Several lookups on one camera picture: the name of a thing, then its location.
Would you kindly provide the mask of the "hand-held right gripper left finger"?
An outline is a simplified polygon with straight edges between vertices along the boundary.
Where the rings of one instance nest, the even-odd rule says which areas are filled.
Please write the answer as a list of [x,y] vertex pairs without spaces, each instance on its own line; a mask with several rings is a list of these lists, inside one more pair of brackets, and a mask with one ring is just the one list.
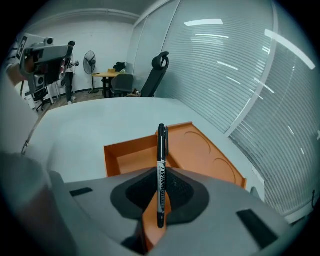
[[155,168],[70,183],[55,171],[49,177],[76,256],[147,253],[142,216],[156,192]]

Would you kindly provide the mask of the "black mesh chair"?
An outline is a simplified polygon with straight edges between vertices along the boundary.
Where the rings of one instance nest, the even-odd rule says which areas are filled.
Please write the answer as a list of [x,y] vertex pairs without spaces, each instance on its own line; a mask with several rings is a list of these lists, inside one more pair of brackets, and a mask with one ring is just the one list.
[[46,98],[46,96],[48,96],[48,95],[49,95],[49,92],[46,87],[42,90],[37,91],[36,93],[34,93],[32,95],[32,98],[35,102],[40,102],[40,105],[35,109],[37,112],[39,111],[39,109],[41,109],[43,111],[44,106],[46,104],[52,103],[50,98]]

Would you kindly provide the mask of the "orange wooden box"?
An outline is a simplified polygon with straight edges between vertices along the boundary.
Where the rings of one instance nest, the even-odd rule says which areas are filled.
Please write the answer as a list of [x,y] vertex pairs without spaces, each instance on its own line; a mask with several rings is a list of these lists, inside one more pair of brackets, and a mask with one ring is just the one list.
[[167,229],[171,202],[167,192],[167,171],[178,169],[245,188],[247,180],[228,158],[191,122],[168,126],[168,156],[166,157],[166,189],[164,227],[157,224],[157,147],[158,131],[154,135],[104,147],[106,175],[110,177],[155,169],[156,191],[142,215],[142,227],[150,252]]

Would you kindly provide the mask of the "black high-back office chair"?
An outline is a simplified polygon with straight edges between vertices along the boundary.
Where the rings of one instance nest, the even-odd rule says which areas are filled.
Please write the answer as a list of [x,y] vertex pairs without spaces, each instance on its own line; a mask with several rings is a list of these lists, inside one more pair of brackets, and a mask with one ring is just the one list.
[[153,98],[169,67],[168,51],[161,52],[152,60],[152,70],[141,92],[141,97]]

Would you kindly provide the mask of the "round wooden table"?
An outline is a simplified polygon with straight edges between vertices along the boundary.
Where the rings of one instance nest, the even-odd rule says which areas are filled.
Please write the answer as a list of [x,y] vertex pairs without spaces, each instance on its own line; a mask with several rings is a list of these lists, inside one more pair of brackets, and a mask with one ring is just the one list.
[[125,72],[115,72],[115,71],[107,71],[107,72],[99,72],[99,73],[93,73],[91,75],[92,78],[101,78],[102,80],[102,95],[103,98],[107,98],[107,92],[111,92],[110,89],[110,80],[112,81],[113,78],[117,77],[120,74],[125,74]]

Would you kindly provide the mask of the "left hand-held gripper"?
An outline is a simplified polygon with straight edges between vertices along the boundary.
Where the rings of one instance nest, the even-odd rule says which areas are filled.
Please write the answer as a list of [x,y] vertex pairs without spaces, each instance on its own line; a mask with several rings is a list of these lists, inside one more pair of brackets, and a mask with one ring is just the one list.
[[73,47],[54,45],[52,37],[24,34],[17,49],[19,69],[26,78],[26,96],[35,94],[63,79],[71,61]]

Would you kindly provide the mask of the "black marker pen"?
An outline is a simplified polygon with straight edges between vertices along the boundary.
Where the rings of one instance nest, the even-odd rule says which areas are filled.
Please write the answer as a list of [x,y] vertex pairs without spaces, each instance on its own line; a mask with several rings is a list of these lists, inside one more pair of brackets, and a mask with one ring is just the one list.
[[158,126],[157,139],[157,226],[163,228],[165,223],[166,193],[166,157],[169,154],[168,127],[163,123]]

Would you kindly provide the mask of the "black standing fan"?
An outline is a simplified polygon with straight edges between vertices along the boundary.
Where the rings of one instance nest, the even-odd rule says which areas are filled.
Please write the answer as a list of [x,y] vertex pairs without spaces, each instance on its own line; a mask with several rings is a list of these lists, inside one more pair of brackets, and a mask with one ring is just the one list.
[[89,91],[89,94],[96,94],[99,91],[97,89],[95,89],[94,86],[94,78],[93,78],[93,74],[96,68],[96,55],[92,50],[89,50],[84,58],[83,58],[83,68],[84,68],[84,72],[88,75],[90,75],[91,78],[91,85],[92,85],[92,89]]

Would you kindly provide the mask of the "person's left forearm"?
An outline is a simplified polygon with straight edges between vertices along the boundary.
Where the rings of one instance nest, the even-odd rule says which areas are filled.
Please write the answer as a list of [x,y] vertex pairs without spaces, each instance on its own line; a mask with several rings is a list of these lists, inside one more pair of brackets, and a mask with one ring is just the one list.
[[27,80],[27,78],[22,75],[20,67],[19,63],[9,63],[6,66],[6,74],[14,87]]

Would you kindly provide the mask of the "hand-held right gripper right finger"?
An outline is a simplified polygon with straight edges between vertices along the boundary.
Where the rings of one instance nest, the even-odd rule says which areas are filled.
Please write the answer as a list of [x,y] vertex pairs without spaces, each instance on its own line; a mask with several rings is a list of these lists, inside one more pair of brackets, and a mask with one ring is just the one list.
[[168,169],[171,212],[149,256],[281,256],[296,238],[288,222],[239,186]]

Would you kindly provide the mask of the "grey chair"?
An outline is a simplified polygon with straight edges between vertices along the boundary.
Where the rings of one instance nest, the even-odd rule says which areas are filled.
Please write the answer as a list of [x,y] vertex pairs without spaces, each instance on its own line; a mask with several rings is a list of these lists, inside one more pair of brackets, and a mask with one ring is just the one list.
[[125,97],[133,91],[134,76],[121,73],[111,81],[111,92],[113,97]]

